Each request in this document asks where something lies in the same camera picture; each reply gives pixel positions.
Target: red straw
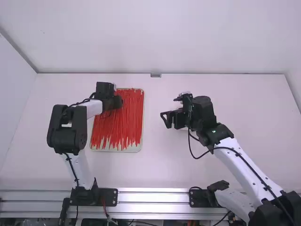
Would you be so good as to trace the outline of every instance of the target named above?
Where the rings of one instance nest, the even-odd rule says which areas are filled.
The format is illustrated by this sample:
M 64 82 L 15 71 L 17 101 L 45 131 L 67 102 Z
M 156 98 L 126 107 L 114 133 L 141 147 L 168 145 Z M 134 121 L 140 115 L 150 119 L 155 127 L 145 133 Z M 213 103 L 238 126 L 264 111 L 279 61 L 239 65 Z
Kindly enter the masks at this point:
M 129 146 L 138 146 L 141 143 L 144 91 L 118 89 L 116 93 L 123 99 L 123 107 L 104 112 L 94 118 L 91 148 L 117 148 L 123 151 Z

